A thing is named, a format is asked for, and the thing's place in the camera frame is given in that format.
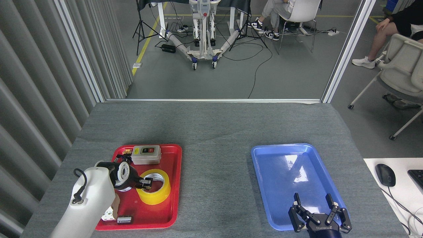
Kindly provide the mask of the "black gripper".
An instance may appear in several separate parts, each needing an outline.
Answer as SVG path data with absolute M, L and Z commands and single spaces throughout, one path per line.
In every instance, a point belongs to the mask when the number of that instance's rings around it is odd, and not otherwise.
M 119 165 L 117 169 L 117 179 L 115 180 L 115 190 L 128 191 L 138 184 L 142 184 L 140 189 L 150 191 L 153 178 L 139 178 L 136 169 L 130 165 Z
M 288 211 L 294 232 L 298 233 L 306 227 L 310 238 L 341 238 L 340 232 L 349 233 L 352 225 L 347 209 L 334 202 L 330 193 L 326 194 L 326 201 L 331 209 L 329 215 L 312 214 L 301 205 L 299 194 L 295 193 Z M 335 215 L 340 218 L 340 226 L 333 220 Z

